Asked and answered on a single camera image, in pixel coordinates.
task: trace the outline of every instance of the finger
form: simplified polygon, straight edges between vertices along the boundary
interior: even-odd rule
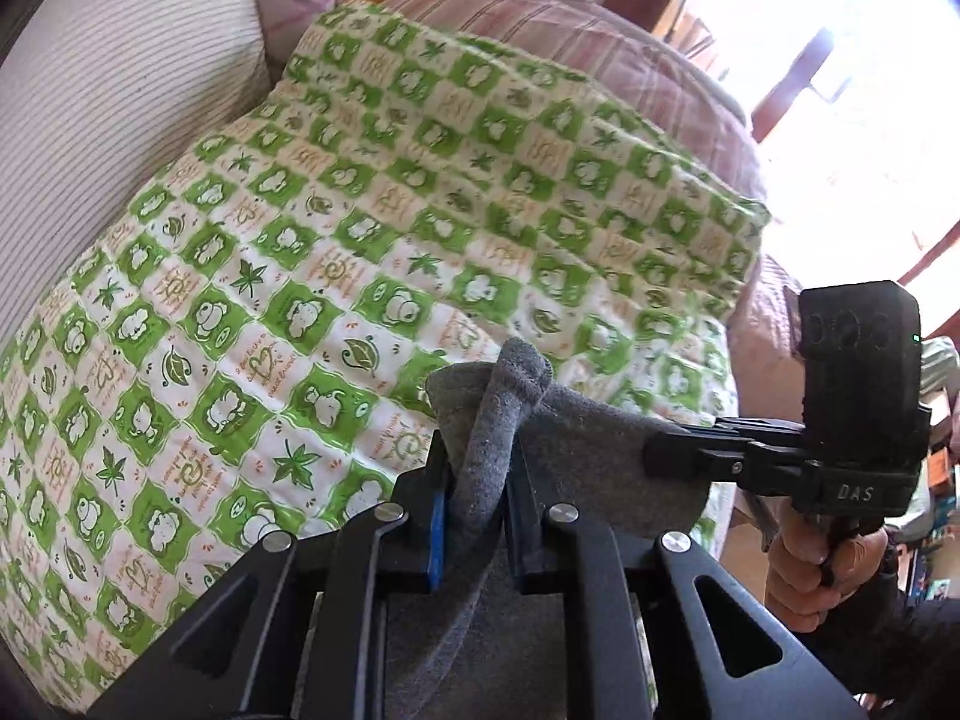
[[[786,584],[784,577],[773,570],[767,572],[767,593],[789,610],[802,615],[830,610],[840,603],[840,592],[836,587],[819,586],[803,593]]]
[[[816,525],[803,519],[803,514],[792,506],[781,510],[781,533],[784,536],[784,546],[794,557],[814,565],[820,565],[827,560],[830,551],[827,536]]]
[[[784,578],[786,584],[800,592],[810,592],[822,581],[820,567],[791,555],[781,536],[777,536],[771,544],[767,560],[770,567]]]
[[[820,618],[817,614],[798,614],[791,611],[769,593],[764,599],[764,605],[776,619],[786,625],[788,630],[796,634],[812,634],[820,624]]]
[[[832,561],[839,589],[848,592],[874,576],[886,549],[887,532],[882,528],[867,536],[849,538],[840,544]]]

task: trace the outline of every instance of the metal bolt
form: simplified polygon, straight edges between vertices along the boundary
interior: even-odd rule
[[[661,543],[669,552],[686,552],[690,548],[690,536],[680,531],[670,531],[664,533]]]
[[[270,531],[266,536],[263,536],[260,543],[263,544],[263,548],[267,552],[283,552],[290,549],[293,542],[294,538],[285,531]]]
[[[546,515],[553,522],[576,522],[580,512],[572,503],[555,503]]]
[[[397,522],[400,517],[403,517],[403,507],[398,503],[387,501],[373,510],[373,516],[380,522]]]

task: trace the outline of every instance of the white striped fabric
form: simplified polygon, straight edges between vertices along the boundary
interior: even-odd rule
[[[269,81],[255,0],[46,0],[0,66],[0,346],[151,172]]]

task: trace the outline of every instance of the pink striped cushion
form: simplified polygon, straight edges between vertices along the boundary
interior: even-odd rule
[[[765,197],[757,146],[746,128],[683,66],[683,60],[655,42],[628,38],[602,16],[554,0],[384,4],[434,28],[490,37],[595,77],[733,189]]]

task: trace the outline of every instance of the black sleeve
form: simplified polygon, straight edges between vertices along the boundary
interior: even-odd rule
[[[910,704],[911,712],[955,710],[955,685],[949,683],[960,678],[960,599],[910,602],[896,587],[892,546],[867,584],[798,639],[851,693]]]

